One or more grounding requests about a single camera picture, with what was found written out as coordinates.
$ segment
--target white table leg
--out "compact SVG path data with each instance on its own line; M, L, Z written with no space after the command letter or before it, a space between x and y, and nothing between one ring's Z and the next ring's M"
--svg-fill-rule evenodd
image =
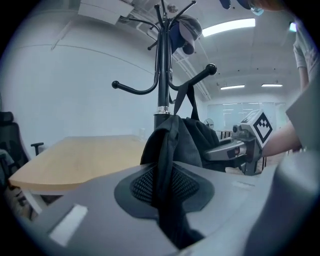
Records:
M40 214L44 208L47 207L47 204L43 201L39 194L32 194L29 189L21 189L25 199L29 202L31 207L36 211L37 214Z

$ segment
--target white shirt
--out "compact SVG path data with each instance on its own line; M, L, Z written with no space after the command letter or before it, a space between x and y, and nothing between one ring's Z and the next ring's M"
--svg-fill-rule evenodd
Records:
M300 20L296 20L295 24L296 38L293 44L293 51L296 65L297 68L306 67L309 81L312 81L317 72L320 72L319 51L303 23Z

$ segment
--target background table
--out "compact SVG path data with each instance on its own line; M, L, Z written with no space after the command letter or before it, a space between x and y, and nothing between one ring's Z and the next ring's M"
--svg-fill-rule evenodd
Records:
M93 178L137 166L145 144L134 135L66 137L22 166L9 181L21 188L39 214L47 206L40 195L64 195Z

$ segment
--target air conditioning unit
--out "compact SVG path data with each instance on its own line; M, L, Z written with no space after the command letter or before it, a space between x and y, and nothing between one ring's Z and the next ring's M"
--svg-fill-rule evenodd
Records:
M133 9L122 0L81 0L78 14L115 25L120 16L127 17Z

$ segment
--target fluorescent light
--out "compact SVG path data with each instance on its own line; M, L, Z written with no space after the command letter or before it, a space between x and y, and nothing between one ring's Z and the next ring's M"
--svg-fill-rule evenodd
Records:
M202 34L204 37L207 37L228 30L252 28L255 26L256 20L254 18L238 19L205 28L202 30Z
M294 22L290 23L289 30L292 32L297 32L297 25Z
M236 89L236 88L243 88L243 87L245 86L244 85L226 86L226 87L221 87L221 90Z
M261 87L282 87L282 84L267 84L264 83Z

